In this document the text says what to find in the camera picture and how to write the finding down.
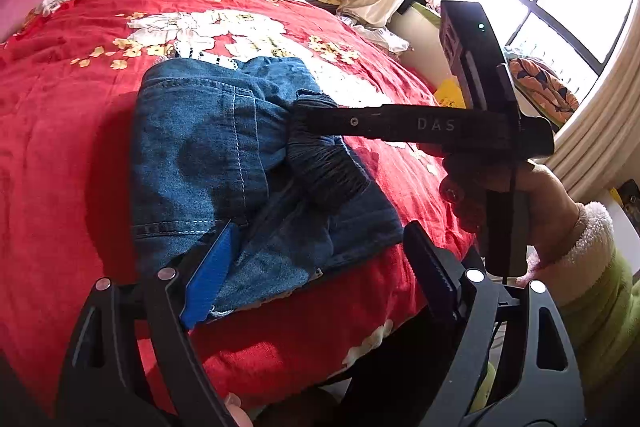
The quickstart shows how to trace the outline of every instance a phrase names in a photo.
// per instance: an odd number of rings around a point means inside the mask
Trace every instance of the denim fabric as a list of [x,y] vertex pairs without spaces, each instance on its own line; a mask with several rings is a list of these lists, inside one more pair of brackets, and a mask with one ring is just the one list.
[[335,107],[298,58],[229,70],[190,58],[150,68],[134,115],[132,235],[148,275],[206,248],[232,220],[240,246],[225,312],[399,243],[398,214],[340,137],[306,133],[294,106]]

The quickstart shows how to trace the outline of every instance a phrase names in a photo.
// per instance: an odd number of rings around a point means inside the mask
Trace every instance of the handle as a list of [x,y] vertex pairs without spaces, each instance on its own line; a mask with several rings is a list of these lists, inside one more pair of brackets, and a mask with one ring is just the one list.
[[529,195],[526,192],[486,193],[486,230],[479,237],[487,272],[520,277],[527,272]]

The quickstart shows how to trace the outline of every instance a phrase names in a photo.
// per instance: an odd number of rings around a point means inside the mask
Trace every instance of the sleeve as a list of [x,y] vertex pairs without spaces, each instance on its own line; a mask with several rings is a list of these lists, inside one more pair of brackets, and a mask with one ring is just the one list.
[[556,263],[538,268],[536,260],[518,280],[539,279],[559,307],[576,354],[584,392],[601,386],[626,357],[638,352],[640,284],[616,253],[613,223],[604,206],[580,210],[586,227],[576,245]]

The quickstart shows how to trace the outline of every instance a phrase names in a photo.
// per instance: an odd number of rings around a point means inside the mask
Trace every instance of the hand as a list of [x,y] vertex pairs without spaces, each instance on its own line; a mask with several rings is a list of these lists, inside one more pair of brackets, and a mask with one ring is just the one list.
[[241,406],[240,399],[233,393],[229,393],[225,398],[225,406],[229,411],[235,422],[238,424],[238,427],[253,427],[253,423],[251,419],[244,412],[244,410],[240,409]]
[[[487,164],[478,156],[450,155],[444,159],[448,176],[440,184],[442,197],[453,205],[453,213],[467,232],[479,232],[486,222],[487,190],[507,192],[511,166]],[[576,228],[580,207],[546,166],[522,162],[517,166],[516,189],[529,193],[529,238],[542,264],[557,261],[580,237]]]

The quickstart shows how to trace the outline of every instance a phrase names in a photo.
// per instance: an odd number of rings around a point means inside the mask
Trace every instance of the fingernail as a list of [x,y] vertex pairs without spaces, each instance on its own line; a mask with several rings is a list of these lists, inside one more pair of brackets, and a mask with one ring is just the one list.
[[440,184],[440,195],[449,203],[459,203],[463,198],[463,190],[448,179],[444,179]]
[[447,188],[447,190],[444,191],[444,198],[449,201],[449,203],[458,202],[458,194],[453,188]]
[[240,402],[240,398],[237,394],[229,393],[226,395],[225,405],[235,405],[236,407],[240,407],[242,403]]

